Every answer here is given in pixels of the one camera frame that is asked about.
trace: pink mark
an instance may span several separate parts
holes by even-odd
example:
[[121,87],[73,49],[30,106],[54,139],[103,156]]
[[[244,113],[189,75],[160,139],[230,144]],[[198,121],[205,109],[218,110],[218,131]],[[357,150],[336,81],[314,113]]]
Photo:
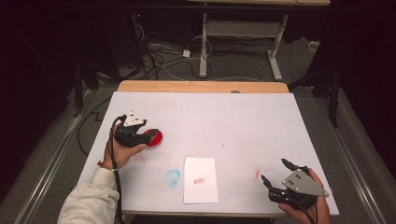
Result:
[[145,160],[145,158],[142,155],[135,155],[134,156],[134,160],[135,161],[140,161],[142,163],[146,163],[146,160]]
[[260,176],[260,170],[259,169],[257,169],[257,171],[256,171],[256,179],[259,179],[259,176]]
[[194,179],[194,184],[200,184],[200,183],[204,183],[204,182],[205,182],[204,178]]

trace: blue mark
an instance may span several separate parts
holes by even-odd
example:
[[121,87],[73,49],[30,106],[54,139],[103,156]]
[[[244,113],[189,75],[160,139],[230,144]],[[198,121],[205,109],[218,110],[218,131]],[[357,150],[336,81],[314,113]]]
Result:
[[180,172],[178,170],[171,170],[166,173],[165,180],[170,186],[175,186],[180,179]]

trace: white paper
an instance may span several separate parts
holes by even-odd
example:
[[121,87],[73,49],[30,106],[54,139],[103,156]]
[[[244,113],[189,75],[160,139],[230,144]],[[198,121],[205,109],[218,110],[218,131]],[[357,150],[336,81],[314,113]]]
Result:
[[215,158],[184,160],[184,203],[218,203]]

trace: red lid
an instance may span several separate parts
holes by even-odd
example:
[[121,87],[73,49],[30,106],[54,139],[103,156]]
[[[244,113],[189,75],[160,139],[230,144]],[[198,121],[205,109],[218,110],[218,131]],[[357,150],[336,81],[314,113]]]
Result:
[[[155,129],[148,129],[147,131],[144,132],[146,133],[151,133],[155,131]],[[155,137],[153,140],[151,140],[150,143],[148,143],[148,149],[154,149],[155,147],[159,146],[163,142],[163,133],[158,130],[157,133],[155,134]]]

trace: sleeve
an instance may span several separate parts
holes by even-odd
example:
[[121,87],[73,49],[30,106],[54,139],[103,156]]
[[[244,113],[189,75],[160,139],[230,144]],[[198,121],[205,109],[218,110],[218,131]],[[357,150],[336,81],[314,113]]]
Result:
[[58,223],[114,223],[117,201],[115,177],[98,168],[90,182],[78,185],[64,201]]

